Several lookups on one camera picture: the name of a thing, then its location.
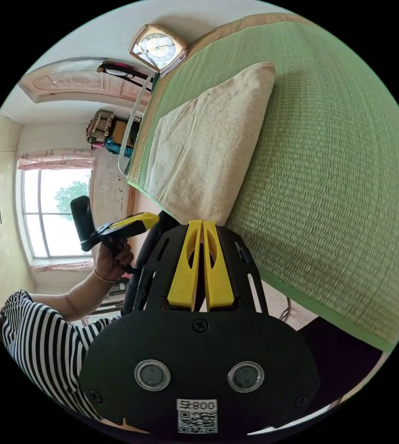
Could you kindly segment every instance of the alarm clock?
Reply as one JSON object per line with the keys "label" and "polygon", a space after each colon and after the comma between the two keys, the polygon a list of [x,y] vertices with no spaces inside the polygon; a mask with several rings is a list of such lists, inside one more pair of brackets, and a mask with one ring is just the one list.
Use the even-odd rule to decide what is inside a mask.
{"label": "alarm clock", "polygon": [[189,45],[157,24],[145,25],[133,39],[129,53],[151,70],[163,75],[188,54]]}

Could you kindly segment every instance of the gold bracelet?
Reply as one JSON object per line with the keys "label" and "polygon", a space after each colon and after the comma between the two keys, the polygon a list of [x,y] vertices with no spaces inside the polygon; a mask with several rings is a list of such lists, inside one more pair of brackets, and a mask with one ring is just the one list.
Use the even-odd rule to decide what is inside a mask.
{"label": "gold bracelet", "polygon": [[96,275],[96,277],[99,279],[99,280],[101,280],[102,282],[106,282],[106,283],[108,283],[108,284],[114,284],[116,281],[110,281],[109,279],[104,279],[103,277],[100,277],[99,275],[98,275],[98,272],[96,271],[96,269],[94,269],[93,270],[94,271],[94,274]]}

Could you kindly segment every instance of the hand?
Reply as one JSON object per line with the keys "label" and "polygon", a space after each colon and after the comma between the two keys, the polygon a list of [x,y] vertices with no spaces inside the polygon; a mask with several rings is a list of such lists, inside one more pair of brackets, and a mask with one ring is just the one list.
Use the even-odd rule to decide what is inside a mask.
{"label": "hand", "polygon": [[111,251],[104,244],[101,244],[96,256],[95,270],[102,279],[116,281],[125,273],[125,267],[132,260],[133,254],[126,241],[116,257],[113,257]]}

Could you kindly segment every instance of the screw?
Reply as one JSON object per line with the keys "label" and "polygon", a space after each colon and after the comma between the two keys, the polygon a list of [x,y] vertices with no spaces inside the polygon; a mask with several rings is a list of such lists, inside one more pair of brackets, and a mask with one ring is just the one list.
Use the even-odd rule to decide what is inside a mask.
{"label": "screw", "polygon": [[102,404],[102,396],[96,390],[90,390],[89,396],[96,404]]}
{"label": "screw", "polygon": [[295,405],[300,408],[300,407],[304,407],[305,405],[307,405],[307,403],[309,402],[309,397],[308,395],[301,395],[296,401],[295,401]]}
{"label": "screw", "polygon": [[193,321],[193,330],[195,330],[196,333],[203,333],[207,331],[209,325],[205,319],[195,319]]}

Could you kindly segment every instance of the cable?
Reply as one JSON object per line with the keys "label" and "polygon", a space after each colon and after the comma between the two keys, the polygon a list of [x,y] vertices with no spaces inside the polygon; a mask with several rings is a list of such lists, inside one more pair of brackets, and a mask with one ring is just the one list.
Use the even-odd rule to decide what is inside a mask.
{"label": "cable", "polygon": [[145,92],[145,90],[147,88],[147,85],[150,83],[150,80],[153,78],[153,76],[154,76],[154,74],[150,74],[147,77],[147,79],[145,80],[144,84],[142,85],[142,88],[139,91],[138,97],[136,99],[135,105],[133,106],[133,109],[131,110],[131,114],[130,114],[130,117],[129,117],[129,121],[127,122],[127,126],[125,127],[125,134],[124,134],[124,137],[122,139],[121,149],[119,150],[119,157],[118,157],[118,160],[117,160],[117,166],[118,166],[119,171],[121,172],[121,174],[123,176],[126,176],[125,171],[127,169],[123,165],[123,160],[124,160],[124,157],[125,157],[124,153],[125,153],[125,149],[127,147],[127,140],[129,139],[129,135],[130,135],[130,132],[131,132],[131,127],[133,125],[133,122],[135,121],[135,115],[136,115],[136,112],[138,111],[138,106],[141,104],[141,100],[142,100],[142,97],[144,95],[144,92]]}
{"label": "cable", "polygon": [[289,318],[290,315],[290,310],[291,310],[291,300],[288,297],[287,298],[287,308],[281,313],[279,320],[283,321],[283,322],[287,322],[287,319]]}

